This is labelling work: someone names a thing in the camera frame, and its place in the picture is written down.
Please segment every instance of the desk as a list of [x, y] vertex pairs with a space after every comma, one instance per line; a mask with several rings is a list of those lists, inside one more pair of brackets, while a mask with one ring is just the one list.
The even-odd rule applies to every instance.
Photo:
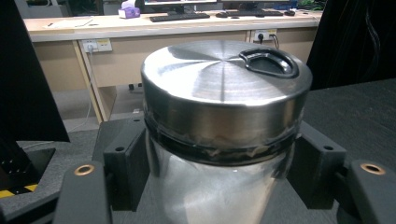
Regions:
[[[255, 30], [277, 29], [280, 49], [306, 62], [321, 17], [321, 13], [298, 12], [295, 17], [221, 19], [215, 17], [216, 12], [207, 13], [210, 19], [171, 22], [151, 22], [149, 16], [154, 14], [129, 20], [99, 16], [92, 17], [93, 26], [62, 29], [44, 27], [65, 18], [25, 20], [25, 24], [50, 88], [88, 88], [101, 122], [109, 119], [115, 87], [140, 83], [140, 66], [157, 49], [195, 40], [253, 42]], [[113, 50], [95, 52], [91, 57], [84, 52], [81, 40], [93, 38], [110, 38]], [[272, 42], [264, 44], [274, 46]]]
[[[347, 150], [347, 160], [366, 159], [388, 166], [396, 172], [396, 79], [340, 88], [311, 91], [305, 104], [304, 121]], [[108, 124], [120, 126], [125, 120]], [[54, 143], [31, 148], [56, 147], [49, 168], [33, 193], [0, 200], [6, 215], [26, 204], [59, 191], [65, 170], [91, 159], [97, 131], [71, 133], [71, 143]], [[152, 198], [145, 191], [137, 213], [115, 212], [114, 223], [161, 223], [155, 216]], [[329, 211], [307, 210], [288, 182], [277, 186], [263, 223], [335, 223], [335, 207]]]

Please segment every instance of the computer monitor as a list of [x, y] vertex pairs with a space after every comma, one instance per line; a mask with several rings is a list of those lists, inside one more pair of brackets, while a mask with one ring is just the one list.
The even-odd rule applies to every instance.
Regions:
[[216, 4], [218, 0], [141, 0], [140, 7], [143, 11], [151, 8], [156, 12], [167, 12], [168, 14], [187, 13], [185, 6]]
[[17, 141], [68, 142], [58, 108], [14, 0], [0, 7], [0, 190], [38, 183], [54, 149]]
[[233, 5], [232, 9], [238, 9], [238, 10], [257, 10], [257, 9], [261, 9], [264, 6], [264, 4], [276, 4], [276, 3], [280, 4], [280, 3], [290, 2], [290, 0], [219, 0], [219, 1], [223, 4]]

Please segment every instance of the metal lid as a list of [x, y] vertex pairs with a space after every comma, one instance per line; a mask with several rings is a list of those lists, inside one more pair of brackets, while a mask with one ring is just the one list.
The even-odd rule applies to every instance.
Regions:
[[255, 154], [296, 132], [312, 77], [277, 49], [198, 41], [150, 54], [142, 79], [146, 121], [155, 132], [191, 146]]

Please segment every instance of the electrical outlet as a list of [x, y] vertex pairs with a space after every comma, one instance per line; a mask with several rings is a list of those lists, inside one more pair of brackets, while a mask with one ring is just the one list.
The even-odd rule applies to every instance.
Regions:
[[92, 52], [99, 51], [98, 44], [95, 39], [86, 39], [82, 40], [82, 46], [84, 47], [85, 52], [90, 52], [90, 47], [92, 47]]
[[259, 34], [263, 35], [263, 41], [264, 40], [272, 40], [272, 38], [270, 38], [270, 35], [276, 35], [276, 29], [256, 30], [256, 32], [254, 33], [253, 41], [260, 41]]
[[96, 43], [98, 45], [98, 50], [99, 51], [111, 51], [113, 48], [111, 48], [111, 43], [109, 38], [104, 38], [104, 39], [96, 39]]

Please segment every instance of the cable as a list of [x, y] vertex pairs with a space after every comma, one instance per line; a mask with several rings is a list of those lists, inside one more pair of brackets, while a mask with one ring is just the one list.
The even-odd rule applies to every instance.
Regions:
[[257, 35], [257, 38], [259, 38], [260, 44], [262, 44], [262, 41], [264, 40], [264, 35], [263, 34], [259, 34], [259, 35]]
[[[92, 46], [92, 45], [89, 45], [89, 46], [88, 46], [88, 50], [90, 51], [90, 64], [92, 64], [93, 46]], [[91, 84], [92, 84], [92, 73], [93, 73], [93, 71], [91, 70], [91, 72], [88, 74], [89, 77], [90, 77], [90, 86], [91, 86]], [[89, 106], [88, 106], [88, 112], [87, 112], [87, 116], [85, 117], [85, 120], [84, 120], [82, 123], [80, 123], [79, 125], [75, 126], [74, 128], [70, 129], [69, 131], [67, 131], [67, 133], [71, 133], [71, 132], [73, 132], [75, 129], [77, 129], [77, 128], [79, 128], [79, 127], [81, 127], [81, 126], [87, 124], [88, 118], [90, 117], [90, 114], [91, 114], [91, 109], [92, 109], [92, 103], [91, 103], [91, 100], [90, 100], [90, 101], [89, 101]], [[37, 144], [32, 144], [32, 145], [30, 145], [30, 146], [23, 147], [22, 149], [26, 149], [26, 148], [29, 148], [29, 147], [36, 147], [36, 146], [46, 145], [46, 144], [53, 143], [53, 142], [54, 142], [54, 141], [41, 142], [41, 143], [37, 143]]]
[[279, 40], [277, 39], [277, 36], [276, 35], [270, 35], [272, 38], [273, 38], [273, 40], [274, 40], [274, 43], [275, 43], [275, 47], [277, 48], [277, 49], [279, 49]]

